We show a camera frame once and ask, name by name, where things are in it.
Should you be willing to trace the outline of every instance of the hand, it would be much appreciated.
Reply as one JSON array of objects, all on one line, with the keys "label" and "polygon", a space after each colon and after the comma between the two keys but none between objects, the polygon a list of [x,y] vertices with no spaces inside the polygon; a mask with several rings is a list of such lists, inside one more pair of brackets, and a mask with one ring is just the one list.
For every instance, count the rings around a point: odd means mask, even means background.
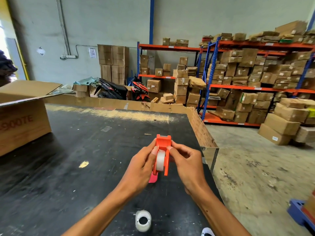
[{"label": "hand", "polygon": [[150,145],[142,148],[132,157],[117,187],[128,190],[131,197],[139,194],[149,183],[157,153],[158,146],[154,139]]},{"label": "hand", "polygon": [[194,194],[197,189],[208,187],[203,173],[201,152],[172,141],[172,146],[167,147],[174,158],[179,177],[185,185],[187,194]]}]

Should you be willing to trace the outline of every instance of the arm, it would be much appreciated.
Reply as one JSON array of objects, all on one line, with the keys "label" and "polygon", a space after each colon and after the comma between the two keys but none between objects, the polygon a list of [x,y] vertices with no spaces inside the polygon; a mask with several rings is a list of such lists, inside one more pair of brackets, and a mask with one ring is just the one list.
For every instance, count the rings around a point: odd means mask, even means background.
[{"label": "arm", "polygon": [[125,204],[148,184],[158,153],[155,145],[154,139],[134,155],[116,188],[62,236],[100,236]]},{"label": "arm", "polygon": [[200,151],[172,141],[168,147],[185,191],[201,209],[216,236],[250,236],[250,233],[213,194],[204,178]]}]

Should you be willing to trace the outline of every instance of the storage rack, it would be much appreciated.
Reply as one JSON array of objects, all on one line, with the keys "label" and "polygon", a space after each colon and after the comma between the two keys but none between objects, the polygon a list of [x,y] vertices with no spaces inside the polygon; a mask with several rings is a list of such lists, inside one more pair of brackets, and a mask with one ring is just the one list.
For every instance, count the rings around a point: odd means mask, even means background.
[{"label": "storage rack", "polygon": [[140,55],[143,50],[163,50],[163,51],[181,51],[181,52],[195,52],[195,64],[197,67],[197,76],[199,74],[199,67],[201,62],[201,55],[203,53],[203,47],[192,48],[192,47],[179,47],[179,46],[163,46],[163,45],[149,45],[137,43],[137,76],[141,80],[141,77],[146,78],[159,78],[159,79],[175,79],[173,76],[155,76],[155,75],[141,75],[140,74]]},{"label": "storage rack", "polygon": [[[311,54],[311,58],[308,60],[304,72],[301,75],[301,78],[298,82],[298,85],[295,89],[274,89],[274,88],[264,88],[264,87],[246,87],[246,86],[236,86],[236,85],[219,85],[219,84],[211,84],[212,78],[213,78],[213,73],[215,69],[215,62],[216,62],[216,57],[218,52],[224,52],[224,51],[230,51],[233,48],[256,48],[259,49],[258,55],[274,55],[274,56],[284,56],[288,53],[291,53],[292,51],[313,51]],[[208,58],[208,53],[212,52],[212,62],[211,58]],[[208,122],[208,123],[219,123],[219,124],[229,124],[229,125],[245,125],[245,126],[252,126],[252,127],[258,127],[260,124],[251,124],[251,123],[236,123],[236,122],[227,122],[219,117],[208,113],[207,108],[216,108],[216,106],[208,106],[208,98],[209,98],[209,93],[210,93],[210,88],[211,87],[216,87],[216,88],[228,88],[228,89],[240,89],[240,90],[257,90],[257,91],[282,91],[282,92],[290,92],[293,93],[293,98],[297,95],[297,93],[315,93],[314,90],[308,90],[308,89],[301,89],[302,83],[304,81],[305,75],[307,70],[309,69],[311,63],[315,59],[315,46],[313,45],[306,45],[306,44],[299,44],[299,43],[292,43],[292,44],[284,44],[284,43],[261,43],[261,42],[249,42],[249,41],[229,41],[229,40],[221,40],[221,37],[218,37],[216,42],[215,42],[215,47],[211,47],[210,43],[207,49],[207,57],[206,57],[206,65],[205,69],[203,72],[203,80],[206,82],[207,78],[207,72],[208,68],[211,65],[211,71],[210,71],[210,77],[209,81],[207,83],[207,92],[206,92],[206,97],[205,101],[202,106],[200,106],[201,102],[201,97],[199,100],[199,104],[197,107],[198,113],[200,112],[201,109],[203,109],[203,112],[201,115],[201,119],[203,122]]]}]

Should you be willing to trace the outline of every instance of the person's left hand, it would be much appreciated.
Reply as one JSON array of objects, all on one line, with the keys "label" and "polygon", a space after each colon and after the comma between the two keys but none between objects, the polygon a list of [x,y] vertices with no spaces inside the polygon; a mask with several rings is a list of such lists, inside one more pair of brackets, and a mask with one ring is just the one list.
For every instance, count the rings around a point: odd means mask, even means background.
[{"label": "person's left hand", "polygon": [[156,139],[134,155],[117,187],[128,190],[131,197],[139,194],[149,183],[158,153]]}]

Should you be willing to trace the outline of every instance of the cardboard box flap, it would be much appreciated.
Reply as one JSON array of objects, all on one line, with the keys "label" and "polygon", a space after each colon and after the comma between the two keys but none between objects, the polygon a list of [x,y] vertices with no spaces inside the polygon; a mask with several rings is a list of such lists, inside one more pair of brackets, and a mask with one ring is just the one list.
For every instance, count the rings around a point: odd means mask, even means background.
[{"label": "cardboard box flap", "polygon": [[16,101],[12,101],[12,102],[7,102],[7,103],[0,103],[0,108],[5,107],[5,106],[14,105],[14,104],[34,101],[34,100],[38,100],[38,99],[42,99],[42,98],[50,98],[50,97],[54,97],[54,96],[62,95],[62,94],[63,93],[56,93],[56,94],[44,95],[44,96],[39,96],[39,97],[34,97],[34,98],[20,99],[20,100],[16,100]]},{"label": "cardboard box flap", "polygon": [[40,97],[49,94],[59,86],[61,86],[61,84],[51,82],[16,80],[12,83],[2,86],[0,88],[0,93],[15,94],[27,97]]}]

